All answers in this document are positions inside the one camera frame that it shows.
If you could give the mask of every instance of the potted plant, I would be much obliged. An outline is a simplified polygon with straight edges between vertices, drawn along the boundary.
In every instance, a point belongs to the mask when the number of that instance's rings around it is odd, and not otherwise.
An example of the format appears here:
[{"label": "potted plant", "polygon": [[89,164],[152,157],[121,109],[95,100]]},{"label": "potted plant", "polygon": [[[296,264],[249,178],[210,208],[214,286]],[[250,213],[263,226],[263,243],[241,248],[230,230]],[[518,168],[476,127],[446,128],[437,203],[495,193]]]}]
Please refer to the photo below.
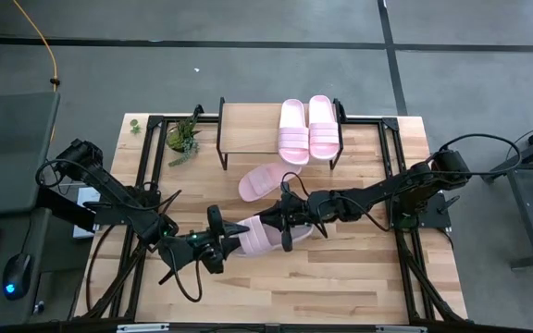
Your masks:
[{"label": "potted plant", "polygon": [[169,166],[179,166],[199,152],[199,142],[194,139],[194,136],[200,132],[194,130],[198,117],[199,114],[195,112],[192,116],[179,121],[175,128],[167,132],[167,146],[175,152],[182,153],[181,157],[168,163]]}]

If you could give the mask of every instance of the wooden table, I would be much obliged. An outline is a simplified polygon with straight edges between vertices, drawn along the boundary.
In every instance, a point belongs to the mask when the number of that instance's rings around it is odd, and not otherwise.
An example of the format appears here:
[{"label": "wooden table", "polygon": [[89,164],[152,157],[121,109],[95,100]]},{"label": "wooden table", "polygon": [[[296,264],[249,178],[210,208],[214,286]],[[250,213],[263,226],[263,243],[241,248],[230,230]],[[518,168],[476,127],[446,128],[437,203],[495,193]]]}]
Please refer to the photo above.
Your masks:
[{"label": "wooden table", "polygon": [[[130,133],[130,121],[147,121],[147,114],[127,114],[118,137],[112,174],[124,184],[135,181],[142,133]],[[409,167],[428,157],[428,143],[421,117],[399,117],[403,150]],[[302,171],[308,191],[369,186],[385,178],[381,164],[378,131],[373,126],[343,125],[344,152],[335,170],[328,163],[310,161]],[[166,149],[160,190],[163,197],[178,189],[183,193],[168,211],[182,232],[206,227],[206,207],[217,204],[225,219],[235,222],[270,207],[278,191],[265,199],[245,203],[238,196],[238,181],[254,167],[277,161],[275,154],[235,154],[229,169],[221,169],[216,152],[217,126],[199,124],[200,153],[182,166],[167,163],[177,154]],[[154,162],[151,154],[148,174]],[[299,189],[297,179],[291,187]],[[374,218],[387,224],[384,204],[372,209]],[[362,219],[327,225],[328,239],[314,233],[294,244],[291,253],[274,251],[259,258],[231,256],[221,275],[209,275],[202,268],[204,297],[199,303],[187,301],[171,279],[163,286],[157,281],[167,266],[157,253],[149,254],[136,320],[138,322],[227,322],[294,324],[405,324],[407,314],[394,233],[384,233]],[[105,291],[117,273],[124,228],[115,228],[96,258],[93,301]],[[93,246],[101,232],[96,234]],[[465,304],[450,243],[434,229],[421,229],[428,276],[453,310],[466,317]],[[180,271],[184,287],[196,296],[194,265]],[[414,283],[417,309],[423,314],[418,283]],[[130,288],[123,293],[126,307]],[[85,313],[85,288],[76,315]]]}]

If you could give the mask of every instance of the wooden shelf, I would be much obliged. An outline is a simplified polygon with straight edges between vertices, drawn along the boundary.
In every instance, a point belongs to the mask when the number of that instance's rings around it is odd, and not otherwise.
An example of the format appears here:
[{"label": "wooden shelf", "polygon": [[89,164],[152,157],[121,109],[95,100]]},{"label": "wooden shelf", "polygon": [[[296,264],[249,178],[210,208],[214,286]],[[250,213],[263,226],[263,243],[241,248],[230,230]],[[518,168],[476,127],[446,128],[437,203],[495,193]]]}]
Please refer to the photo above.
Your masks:
[{"label": "wooden shelf", "polygon": [[[221,100],[219,108],[219,131],[217,134],[217,151],[224,169],[227,165],[227,154],[276,154],[278,150],[279,119],[281,103],[225,103]],[[337,107],[332,104],[337,121],[342,152],[341,117]],[[308,104],[304,104],[305,124],[308,122]]]}]

